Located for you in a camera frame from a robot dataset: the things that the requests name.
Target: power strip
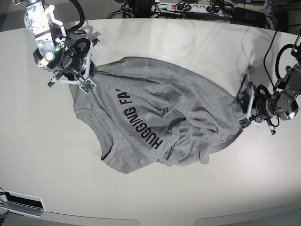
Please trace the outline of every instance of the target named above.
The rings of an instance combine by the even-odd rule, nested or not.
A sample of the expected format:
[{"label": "power strip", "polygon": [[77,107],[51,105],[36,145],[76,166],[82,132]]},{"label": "power strip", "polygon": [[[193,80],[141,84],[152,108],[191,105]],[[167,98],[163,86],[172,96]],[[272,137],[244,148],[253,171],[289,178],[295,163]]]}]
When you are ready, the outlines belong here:
[{"label": "power strip", "polygon": [[[221,16],[221,17],[227,17],[232,18],[231,15],[224,13],[222,10],[220,10],[218,7],[214,7],[211,5],[203,5],[203,4],[185,4],[185,6],[190,5],[191,9],[186,10],[185,13],[196,13],[196,14],[210,14],[213,16]],[[171,13],[181,13],[183,10],[178,9],[177,3],[160,3],[158,5],[159,9],[166,10]]]}]

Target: black lettering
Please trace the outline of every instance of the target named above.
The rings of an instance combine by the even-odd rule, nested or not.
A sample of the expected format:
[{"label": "black lettering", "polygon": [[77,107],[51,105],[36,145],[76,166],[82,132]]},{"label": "black lettering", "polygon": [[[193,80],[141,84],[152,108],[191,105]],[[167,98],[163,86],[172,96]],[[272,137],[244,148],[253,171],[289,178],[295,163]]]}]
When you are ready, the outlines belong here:
[{"label": "black lettering", "polygon": [[137,119],[137,118],[138,118],[138,115],[137,115],[137,114],[133,114],[132,116],[129,116],[129,117],[128,117],[128,119],[131,119],[131,120],[130,120],[130,123],[131,123],[131,124],[133,124],[134,122],[137,122],[137,121],[141,120],[140,118],[138,118],[138,119]]},{"label": "black lettering", "polygon": [[141,123],[139,126],[136,127],[136,131],[138,133],[142,132],[143,130],[145,130],[147,128],[147,125],[145,122]]},{"label": "black lettering", "polygon": [[151,129],[147,128],[144,132],[141,133],[142,138],[146,138],[151,133]]},{"label": "black lettering", "polygon": [[129,116],[131,114],[134,114],[136,112],[136,108],[130,107],[129,109],[124,110],[124,115]]},{"label": "black lettering", "polygon": [[158,147],[160,147],[160,145],[161,145],[161,143],[163,142],[163,140],[161,140],[159,143],[158,143],[158,141],[159,141],[159,137],[155,140],[155,142],[151,145],[151,147],[154,147],[154,145],[156,145],[156,147],[155,147],[155,150],[158,148]]},{"label": "black lettering", "polygon": [[132,101],[127,101],[127,100],[119,100],[119,102],[120,102],[121,105],[132,103]]},{"label": "black lettering", "polygon": [[119,93],[117,96],[118,96],[119,99],[121,99],[121,98],[131,98],[126,92]]},{"label": "black lettering", "polygon": [[152,144],[152,142],[156,139],[157,135],[155,133],[150,134],[150,136],[146,139],[146,142],[149,141],[149,139],[151,138],[151,136],[154,136],[154,138],[149,142],[149,144]]},{"label": "black lettering", "polygon": [[138,121],[138,122],[136,122],[135,124],[133,124],[133,126],[136,126],[136,125],[138,125],[140,122],[142,122],[143,120],[140,120],[140,121]]}]

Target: white table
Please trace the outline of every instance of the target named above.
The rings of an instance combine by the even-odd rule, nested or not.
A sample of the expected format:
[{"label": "white table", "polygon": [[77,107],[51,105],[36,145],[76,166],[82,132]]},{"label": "white table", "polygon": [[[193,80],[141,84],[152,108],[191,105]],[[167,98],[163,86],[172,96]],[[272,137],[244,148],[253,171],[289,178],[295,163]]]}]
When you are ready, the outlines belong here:
[{"label": "white table", "polygon": [[[199,73],[234,96],[241,74],[252,65],[255,84],[268,84],[262,62],[273,31],[167,19],[94,20],[85,28],[101,34],[92,56],[96,65],[151,57]],[[278,51],[295,39],[277,35],[267,59],[274,80]],[[208,165],[155,163],[124,175],[101,161],[96,135],[75,117],[68,86],[48,88],[52,75],[33,60],[33,35],[13,30],[0,33],[0,41],[4,189],[41,196],[50,212],[136,219],[143,226],[192,226],[200,218],[301,200],[301,115],[282,121],[275,136],[266,128],[249,127],[228,148],[212,154]],[[281,72],[295,62],[286,51]]]}]

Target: table surface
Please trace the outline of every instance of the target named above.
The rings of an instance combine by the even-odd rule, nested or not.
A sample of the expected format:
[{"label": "table surface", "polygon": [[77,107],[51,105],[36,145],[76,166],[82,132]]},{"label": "table surface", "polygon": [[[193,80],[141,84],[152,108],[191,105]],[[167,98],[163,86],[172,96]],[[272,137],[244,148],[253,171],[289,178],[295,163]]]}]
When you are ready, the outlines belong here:
[{"label": "table surface", "polygon": [[[269,84],[262,63],[273,31],[172,19],[94,20],[84,29],[90,37],[101,34],[92,56],[96,65],[151,57],[203,75],[233,96],[250,65],[254,83]],[[295,39],[286,33],[275,38],[267,57],[274,80],[278,51]],[[154,163],[124,175],[101,161],[97,137],[76,119],[68,86],[48,88],[52,75],[33,60],[33,34],[2,32],[0,41],[4,189],[41,196],[50,212],[136,219],[143,226],[192,226],[200,218],[301,200],[301,115],[282,121],[274,136],[265,127],[249,127],[229,147],[210,155],[208,165]],[[295,63],[286,51],[281,73]]]}]

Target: gray t-shirt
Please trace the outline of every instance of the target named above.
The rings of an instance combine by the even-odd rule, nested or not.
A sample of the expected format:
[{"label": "gray t-shirt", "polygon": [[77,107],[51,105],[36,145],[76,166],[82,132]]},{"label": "gray t-shirt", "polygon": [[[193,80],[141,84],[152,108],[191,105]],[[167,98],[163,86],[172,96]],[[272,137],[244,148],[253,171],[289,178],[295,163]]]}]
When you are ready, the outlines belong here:
[{"label": "gray t-shirt", "polygon": [[102,160],[123,173],[153,162],[209,162],[241,133],[241,108],[210,80],[179,66],[140,57],[102,65],[86,95],[70,86],[74,111],[102,146]]}]

